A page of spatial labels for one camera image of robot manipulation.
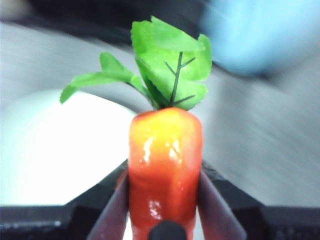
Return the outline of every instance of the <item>carrot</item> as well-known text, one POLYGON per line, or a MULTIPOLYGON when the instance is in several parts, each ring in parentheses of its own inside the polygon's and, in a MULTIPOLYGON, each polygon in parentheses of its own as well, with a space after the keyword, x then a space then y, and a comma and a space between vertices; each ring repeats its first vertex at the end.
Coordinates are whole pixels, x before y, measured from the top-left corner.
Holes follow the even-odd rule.
POLYGON ((129 210, 134 240, 147 240, 162 220, 193 239, 202 161, 202 125, 176 107, 137 115, 129 131, 129 210))
POLYGON ((62 91, 64 103, 79 88, 124 82, 144 95, 153 111, 138 114, 129 129, 129 212, 134 240, 147 240, 162 220, 181 224, 193 238, 203 134, 188 112, 207 88, 212 66, 210 40, 194 39, 152 16, 133 22, 132 46, 142 79, 108 52, 101 71, 76 76, 62 91))

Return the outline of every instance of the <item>gray surface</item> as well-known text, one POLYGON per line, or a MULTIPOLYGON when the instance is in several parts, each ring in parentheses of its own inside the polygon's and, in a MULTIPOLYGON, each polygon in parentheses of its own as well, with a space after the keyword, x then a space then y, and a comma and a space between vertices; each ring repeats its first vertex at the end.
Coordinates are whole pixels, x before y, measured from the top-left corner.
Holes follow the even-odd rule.
MULTIPOLYGON (((62 89, 74 75, 98 71, 103 51, 138 73, 130 49, 2 23, 1 110, 35 91, 62 89)), ((209 94, 192 110, 203 122, 204 158, 267 205, 320 207, 319 56, 272 83, 214 67, 206 81, 209 94)), ((127 85, 85 90, 137 112, 150 109, 127 85)))

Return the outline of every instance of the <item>orange carrot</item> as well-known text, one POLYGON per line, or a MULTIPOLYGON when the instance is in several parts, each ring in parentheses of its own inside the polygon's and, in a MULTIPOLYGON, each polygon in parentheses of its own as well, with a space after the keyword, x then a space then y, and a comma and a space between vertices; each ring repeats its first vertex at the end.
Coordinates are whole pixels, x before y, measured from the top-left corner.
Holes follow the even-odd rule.
POLYGON ((181 224, 193 239, 202 162, 202 125, 168 107, 137 115, 129 131, 129 210, 134 240, 147 240, 162 220, 181 224))

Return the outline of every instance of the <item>carrot top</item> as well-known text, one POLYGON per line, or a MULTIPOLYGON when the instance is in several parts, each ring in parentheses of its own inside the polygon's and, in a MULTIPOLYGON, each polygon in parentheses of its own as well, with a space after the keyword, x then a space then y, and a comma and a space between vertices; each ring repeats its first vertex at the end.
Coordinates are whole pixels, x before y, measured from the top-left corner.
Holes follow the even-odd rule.
POLYGON ((194 39, 152 16, 151 21, 132 23, 131 40, 142 78, 103 52, 101 71, 74 77, 63 89, 60 102, 82 87, 113 82, 131 85, 154 109, 175 106, 189 110, 204 98, 207 88, 196 81, 206 79, 212 66, 210 41, 205 35, 194 39))

